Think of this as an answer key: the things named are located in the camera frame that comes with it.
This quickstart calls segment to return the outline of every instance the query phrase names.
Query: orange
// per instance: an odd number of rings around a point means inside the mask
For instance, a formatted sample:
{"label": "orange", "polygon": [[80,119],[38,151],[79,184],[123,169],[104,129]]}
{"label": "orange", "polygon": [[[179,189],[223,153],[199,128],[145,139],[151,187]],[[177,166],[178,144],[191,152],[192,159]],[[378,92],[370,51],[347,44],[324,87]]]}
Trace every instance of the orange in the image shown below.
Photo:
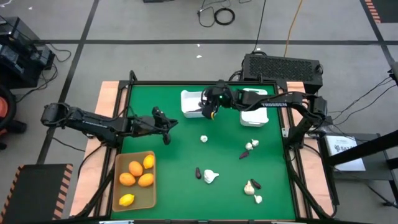
{"label": "orange", "polygon": [[144,169],[142,168],[141,164],[137,161],[132,161],[129,164],[129,171],[134,177],[139,177],[142,175]]}
{"label": "orange", "polygon": [[123,184],[124,186],[132,186],[133,184],[136,183],[136,179],[130,173],[120,174],[119,181],[120,181],[120,184]]}
{"label": "orange", "polygon": [[138,185],[141,187],[148,187],[154,183],[154,175],[153,174],[144,174],[138,180]]}

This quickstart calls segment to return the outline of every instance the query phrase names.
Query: robotic arm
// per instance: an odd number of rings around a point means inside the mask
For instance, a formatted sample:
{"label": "robotic arm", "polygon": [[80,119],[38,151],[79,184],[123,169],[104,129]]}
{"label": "robotic arm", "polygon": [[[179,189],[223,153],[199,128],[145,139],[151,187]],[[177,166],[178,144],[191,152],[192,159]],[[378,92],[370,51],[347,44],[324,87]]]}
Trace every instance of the robotic arm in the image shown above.
{"label": "robotic arm", "polygon": [[202,92],[202,115],[214,119],[220,106],[238,111],[253,111],[262,107],[294,108],[302,116],[301,122],[289,129],[288,146],[301,147],[304,135],[313,125],[320,125],[325,119],[326,101],[321,96],[301,92],[287,92],[278,95],[258,95],[252,91],[232,90],[223,80]]}
{"label": "robotic arm", "polygon": [[109,118],[66,103],[45,106],[41,122],[47,127],[69,127],[83,134],[94,135],[109,147],[118,147],[126,136],[136,138],[150,134],[163,135],[163,142],[168,145],[171,142],[169,131],[178,124],[177,120],[168,119],[158,107],[152,109],[152,116]]}

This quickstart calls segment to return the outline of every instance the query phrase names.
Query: purple vegetable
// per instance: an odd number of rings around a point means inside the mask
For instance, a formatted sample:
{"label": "purple vegetable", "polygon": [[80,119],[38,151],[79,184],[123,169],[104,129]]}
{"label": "purple vegetable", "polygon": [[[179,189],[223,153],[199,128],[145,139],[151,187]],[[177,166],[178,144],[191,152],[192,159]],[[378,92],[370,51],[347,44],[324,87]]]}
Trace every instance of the purple vegetable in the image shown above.
{"label": "purple vegetable", "polygon": [[248,156],[248,155],[249,155],[249,151],[246,150],[246,151],[244,151],[244,152],[241,154],[241,156],[239,156],[239,159],[243,159],[243,158],[245,158],[245,157]]}
{"label": "purple vegetable", "polygon": [[257,181],[255,181],[254,179],[250,179],[250,181],[255,186],[255,188],[261,189],[261,185],[259,183],[257,183]]}
{"label": "purple vegetable", "polygon": [[199,167],[197,167],[197,170],[196,170],[196,172],[195,172],[195,175],[196,175],[197,179],[201,179],[201,174],[200,174],[200,169],[199,169]]}

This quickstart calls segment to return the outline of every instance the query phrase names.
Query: black box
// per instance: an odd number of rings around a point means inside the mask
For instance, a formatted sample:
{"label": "black box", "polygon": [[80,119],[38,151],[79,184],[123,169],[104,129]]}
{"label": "black box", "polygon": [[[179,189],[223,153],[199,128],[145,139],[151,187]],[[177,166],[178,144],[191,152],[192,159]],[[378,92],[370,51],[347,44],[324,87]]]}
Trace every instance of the black box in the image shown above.
{"label": "black box", "polygon": [[303,82],[305,92],[314,94],[323,85],[322,73],[318,60],[246,54],[241,80],[260,80],[261,76],[263,80],[276,81],[282,88],[286,82]]}

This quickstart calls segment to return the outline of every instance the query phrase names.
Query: green table surface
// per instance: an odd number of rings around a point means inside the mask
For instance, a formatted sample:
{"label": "green table surface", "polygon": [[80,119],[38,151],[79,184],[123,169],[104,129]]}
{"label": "green table surface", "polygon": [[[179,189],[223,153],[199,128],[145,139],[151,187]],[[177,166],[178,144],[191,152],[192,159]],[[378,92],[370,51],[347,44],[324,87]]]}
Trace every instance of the green table surface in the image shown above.
{"label": "green table surface", "polygon": [[[158,106],[168,118],[178,120],[171,131],[172,142],[165,146],[162,136],[126,138],[122,153],[154,151],[156,158],[157,203],[155,207],[112,212],[112,219],[194,219],[194,220],[293,220],[294,206],[287,168],[282,157],[282,135],[277,109],[268,108],[269,122],[261,128],[245,127],[239,112],[220,109],[215,120],[186,118],[181,112],[181,91],[202,91],[207,86],[134,85],[130,105],[134,112],[150,114]],[[273,86],[233,86],[264,89]],[[208,142],[200,141],[201,135]],[[245,145],[258,139],[250,155],[239,160]],[[195,168],[220,174],[211,184],[195,177]],[[262,185],[256,190],[262,203],[244,194],[249,179]]]}

